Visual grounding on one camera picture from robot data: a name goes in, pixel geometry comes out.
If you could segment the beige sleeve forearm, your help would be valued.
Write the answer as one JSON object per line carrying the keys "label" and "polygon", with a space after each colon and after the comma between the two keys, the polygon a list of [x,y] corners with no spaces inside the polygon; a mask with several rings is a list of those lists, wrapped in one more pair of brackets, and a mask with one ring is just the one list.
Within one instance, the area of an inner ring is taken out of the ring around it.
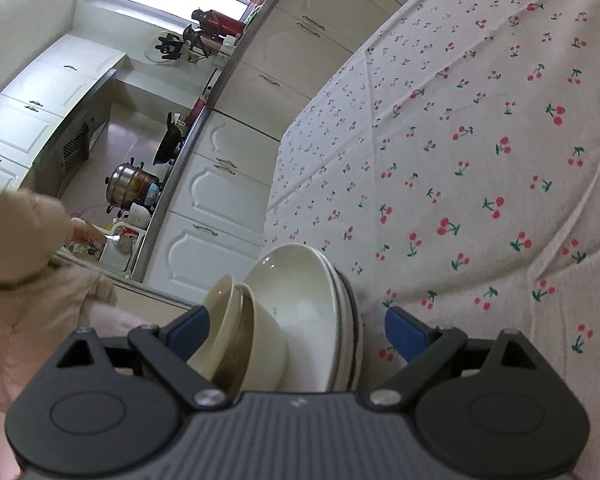
{"label": "beige sleeve forearm", "polygon": [[84,320],[86,302],[116,304],[102,274],[55,260],[73,231],[59,200],[0,190],[1,411]]}

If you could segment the person hand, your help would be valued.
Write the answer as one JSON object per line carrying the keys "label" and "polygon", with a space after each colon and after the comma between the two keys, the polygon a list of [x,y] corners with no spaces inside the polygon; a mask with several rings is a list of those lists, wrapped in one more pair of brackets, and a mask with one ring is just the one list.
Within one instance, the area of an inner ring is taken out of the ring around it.
{"label": "person hand", "polygon": [[72,244],[94,247],[102,247],[106,244],[106,236],[90,222],[76,217],[71,219],[71,223],[73,227],[73,234],[70,238]]}

